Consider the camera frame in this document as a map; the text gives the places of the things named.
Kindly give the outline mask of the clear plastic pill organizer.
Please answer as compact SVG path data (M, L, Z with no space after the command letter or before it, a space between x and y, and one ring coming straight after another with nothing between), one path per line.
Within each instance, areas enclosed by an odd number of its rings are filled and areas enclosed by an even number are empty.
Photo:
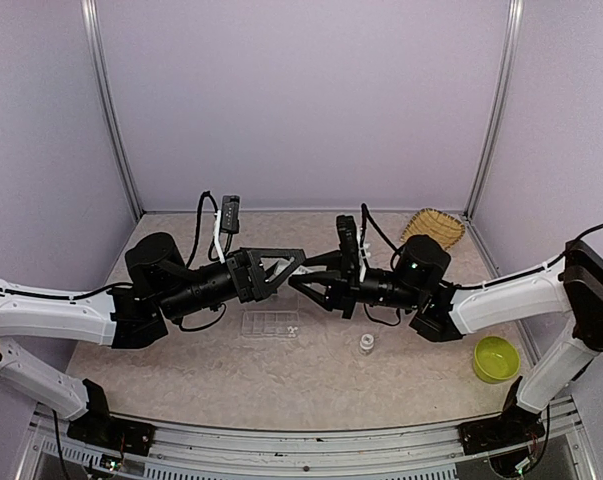
M241 335L246 338L282 338L287 336L287 327L299 328L299 297L275 294L267 300L247 308L241 319Z

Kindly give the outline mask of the white pill bottle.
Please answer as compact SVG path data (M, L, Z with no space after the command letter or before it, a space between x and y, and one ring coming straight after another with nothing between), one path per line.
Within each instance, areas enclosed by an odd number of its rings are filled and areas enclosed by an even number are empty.
M375 347L375 337L372 334L366 333L360 337L359 352L362 355L369 355Z
M305 267L305 266L299 266L297 267L292 273L292 276L296 276L296 275L307 275L307 274L311 274L313 273L313 270Z

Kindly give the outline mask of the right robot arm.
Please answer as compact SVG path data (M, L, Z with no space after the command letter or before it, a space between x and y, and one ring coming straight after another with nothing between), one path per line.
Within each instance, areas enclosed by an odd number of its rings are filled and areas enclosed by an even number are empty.
M492 433L516 442L550 400L603 353L603 259L574 240L556 258L528 271L475 286L443 281L451 257L427 235L409 238L395 253L391 270L362 273L351 241L313 257L313 272L293 275L292 288L327 311L352 315L356 304L384 306L412 314L411 327L431 342L459 340L481 329L564 313L561 336L531 372L512 388Z

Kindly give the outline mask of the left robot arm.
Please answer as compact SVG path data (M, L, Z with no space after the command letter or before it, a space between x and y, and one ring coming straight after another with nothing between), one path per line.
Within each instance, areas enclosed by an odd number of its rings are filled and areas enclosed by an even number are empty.
M76 340L112 349L143 349L168 324L224 309L228 301L260 302L302 265L301 249L239 248L190 269L174 238L146 236L125 255L129 279L91 292L31 289L0 279L0 381L47 405L102 445L121 434L104 390L71 377L21 348L18 336Z

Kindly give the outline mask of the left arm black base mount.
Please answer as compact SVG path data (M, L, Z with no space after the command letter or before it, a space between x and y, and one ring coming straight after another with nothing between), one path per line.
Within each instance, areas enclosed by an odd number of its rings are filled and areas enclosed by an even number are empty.
M106 404L91 402L86 414L69 423L67 436L120 454L146 457L155 431L150 423L115 417Z

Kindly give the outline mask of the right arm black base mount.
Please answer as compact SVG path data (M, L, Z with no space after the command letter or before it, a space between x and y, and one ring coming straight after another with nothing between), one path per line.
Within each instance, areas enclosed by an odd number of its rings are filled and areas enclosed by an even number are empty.
M540 413L531 413L511 403L499 415L461 423L458 432L464 454L474 455L543 437L545 427Z

